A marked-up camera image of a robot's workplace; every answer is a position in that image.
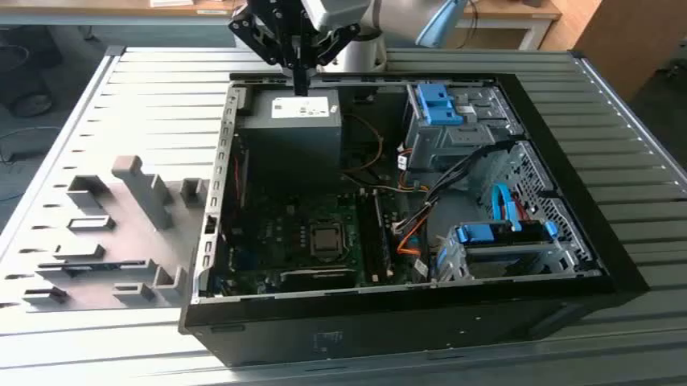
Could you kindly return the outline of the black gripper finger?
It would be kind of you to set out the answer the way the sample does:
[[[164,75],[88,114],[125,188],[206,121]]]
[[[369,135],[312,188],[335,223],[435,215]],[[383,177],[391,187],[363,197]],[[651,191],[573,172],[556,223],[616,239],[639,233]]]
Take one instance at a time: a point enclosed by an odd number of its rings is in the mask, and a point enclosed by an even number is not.
[[[359,23],[337,27],[328,35],[319,38],[320,33],[311,23],[301,23],[301,96],[308,96],[311,77],[316,67],[332,62],[337,53],[360,33]]]
[[[267,64],[277,65],[281,68],[281,73],[293,82],[293,94],[301,96],[303,76],[295,62],[293,47],[280,43],[268,34],[269,30],[256,25],[253,14],[235,16],[228,24],[228,29]]]

